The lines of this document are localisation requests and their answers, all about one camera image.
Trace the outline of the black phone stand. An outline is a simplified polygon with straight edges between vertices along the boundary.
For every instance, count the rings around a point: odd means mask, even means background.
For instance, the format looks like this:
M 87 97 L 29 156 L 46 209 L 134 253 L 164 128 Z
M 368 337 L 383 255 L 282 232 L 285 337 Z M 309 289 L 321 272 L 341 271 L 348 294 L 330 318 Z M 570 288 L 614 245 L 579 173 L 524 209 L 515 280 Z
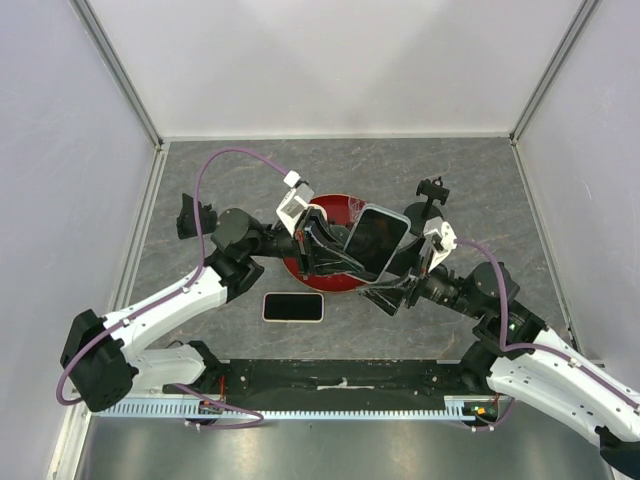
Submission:
M 444 206 L 449 194 L 450 190 L 444 187 L 441 176 L 434 179 L 421 180 L 416 188 L 416 196 L 424 196 L 426 200 L 414 202 L 404 210 L 404 215 L 410 219 L 412 228 L 414 230 L 422 228 L 427 220 L 440 216 L 441 211 L 435 204 L 439 203 Z

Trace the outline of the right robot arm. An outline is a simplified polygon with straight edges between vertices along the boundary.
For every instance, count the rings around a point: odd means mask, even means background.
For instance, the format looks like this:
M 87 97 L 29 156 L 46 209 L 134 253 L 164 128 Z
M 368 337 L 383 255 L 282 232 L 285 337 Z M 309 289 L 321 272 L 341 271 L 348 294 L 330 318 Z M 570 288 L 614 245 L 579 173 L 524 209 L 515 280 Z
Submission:
M 455 235 L 442 217 L 427 220 L 402 249 L 406 219 L 363 210 L 344 237 L 312 212 L 296 240 L 308 273 L 345 274 L 390 316 L 421 299 L 476 320 L 476 342 L 458 368 L 467 392 L 506 394 L 560 421 L 598 447 L 613 469 L 639 476 L 639 393 L 576 351 L 516 300 L 518 285 L 490 250 Z

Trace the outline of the black phone clear case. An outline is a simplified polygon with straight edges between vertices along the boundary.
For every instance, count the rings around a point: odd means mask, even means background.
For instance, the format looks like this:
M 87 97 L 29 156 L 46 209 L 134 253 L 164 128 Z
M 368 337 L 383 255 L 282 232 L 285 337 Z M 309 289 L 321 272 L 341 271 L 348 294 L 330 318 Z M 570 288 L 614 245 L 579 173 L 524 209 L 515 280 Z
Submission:
M 361 265 L 350 275 L 374 283 L 391 263 L 411 227 L 408 217 L 390 209 L 366 204 L 350 231 L 344 252 Z

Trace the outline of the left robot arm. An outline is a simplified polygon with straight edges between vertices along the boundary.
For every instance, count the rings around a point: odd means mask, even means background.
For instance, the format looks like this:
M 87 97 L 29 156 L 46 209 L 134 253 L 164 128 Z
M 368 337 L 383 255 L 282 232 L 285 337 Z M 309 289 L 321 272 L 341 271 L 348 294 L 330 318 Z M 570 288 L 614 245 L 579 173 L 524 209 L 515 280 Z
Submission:
M 192 272 L 129 307 L 104 316 L 88 309 L 75 317 L 61 354 L 57 401 L 101 412 L 133 391 L 172 386 L 211 392 L 228 367 L 204 342 L 159 350 L 151 344 L 250 290 L 264 272 L 256 257 L 293 259 L 310 276 L 346 272 L 352 263 L 343 248 L 355 222 L 349 211 L 337 216 L 317 204 L 276 224 L 262 224 L 238 208 L 215 216 L 201 226 L 215 249 Z

